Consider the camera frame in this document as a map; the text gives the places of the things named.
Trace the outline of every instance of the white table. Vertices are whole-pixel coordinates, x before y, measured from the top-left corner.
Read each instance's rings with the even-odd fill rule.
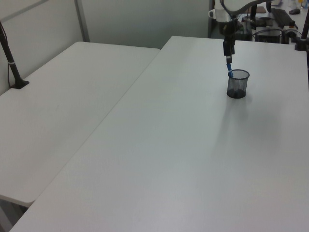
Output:
[[[306,53],[237,41],[233,66],[244,99],[221,40],[172,37],[12,232],[307,231]]]
[[[75,43],[0,96],[0,199],[30,206],[157,55]]]

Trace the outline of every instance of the black pole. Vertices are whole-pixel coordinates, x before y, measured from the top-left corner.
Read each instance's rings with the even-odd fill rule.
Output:
[[[251,7],[250,19],[255,20],[257,5]]]
[[[309,30],[309,11],[307,12],[305,24],[304,24],[304,29],[303,33],[301,35],[301,38],[297,37],[296,38],[296,44],[295,44],[295,50],[297,51],[308,51],[308,30]]]
[[[268,12],[271,12],[271,2],[270,1],[266,2],[266,9]]]
[[[4,29],[3,29],[1,22],[0,22],[0,42],[1,42],[5,56],[8,60],[8,63],[10,65],[10,68],[11,68],[12,73],[13,73],[14,78],[15,78],[15,84],[12,86],[12,88],[21,89],[24,86],[26,86],[27,84],[29,84],[29,81],[24,81],[23,79],[21,79],[21,77],[19,75],[17,66],[16,66],[15,61],[13,59],[12,53],[10,51],[10,48],[9,48],[9,45],[8,45],[8,42],[7,42],[7,38],[5,36]]]

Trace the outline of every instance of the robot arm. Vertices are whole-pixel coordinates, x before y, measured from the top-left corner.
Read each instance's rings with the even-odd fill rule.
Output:
[[[232,21],[231,15],[237,16],[249,7],[271,0],[215,0],[215,14],[218,22]]]
[[[229,71],[231,70],[232,54],[235,53],[235,32],[237,28],[237,15],[248,9],[250,6],[271,0],[215,0],[214,10],[209,16],[216,19],[219,24],[219,31],[224,35],[224,55]]]

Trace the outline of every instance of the black mesh cup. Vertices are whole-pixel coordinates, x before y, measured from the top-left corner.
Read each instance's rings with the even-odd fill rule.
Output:
[[[232,70],[228,73],[227,95],[231,98],[243,98],[246,96],[249,73],[241,69]]]

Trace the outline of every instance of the black device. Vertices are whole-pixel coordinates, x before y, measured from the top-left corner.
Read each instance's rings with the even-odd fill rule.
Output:
[[[25,87],[27,84],[29,84],[29,81],[24,81],[23,79],[21,79],[17,66],[15,64],[15,61],[13,59],[12,53],[10,51],[9,45],[8,45],[8,41],[7,41],[7,37],[4,31],[4,28],[0,22],[0,42],[2,45],[2,48],[4,50],[5,56],[8,60],[8,64],[12,70],[12,73],[14,75],[15,78],[15,84],[12,86],[12,88],[17,88],[17,89],[21,89],[23,87]]]
[[[238,22],[235,40],[252,41],[252,29],[249,22]]]
[[[253,5],[251,7],[250,16],[243,17],[242,22],[250,22],[251,26],[254,27],[254,28],[266,27],[266,21],[265,20],[258,18],[258,17],[255,17],[256,16],[256,9],[257,9],[257,4]]]
[[[290,22],[293,21],[285,10],[271,8],[271,12],[274,15],[275,21],[280,28],[284,28],[284,26],[289,26]]]
[[[266,9],[268,12],[271,12],[271,2],[270,1],[266,2]]]
[[[237,28],[238,20],[236,16],[232,16],[230,22],[219,22],[219,32],[224,35],[223,41],[223,53],[226,57],[226,63],[232,63],[232,54],[235,54],[235,32]]]
[[[309,39],[307,38],[308,30],[309,30],[309,11],[307,11],[307,16],[302,35],[300,38],[299,37],[296,38],[295,50],[306,51],[306,52],[309,51]]]
[[[264,43],[279,44],[281,37],[280,30],[270,30],[269,28],[256,28],[255,41]]]
[[[298,8],[293,9],[293,10],[289,11],[289,14],[290,15],[295,15],[295,14],[298,15],[298,14],[300,14],[300,10]]]

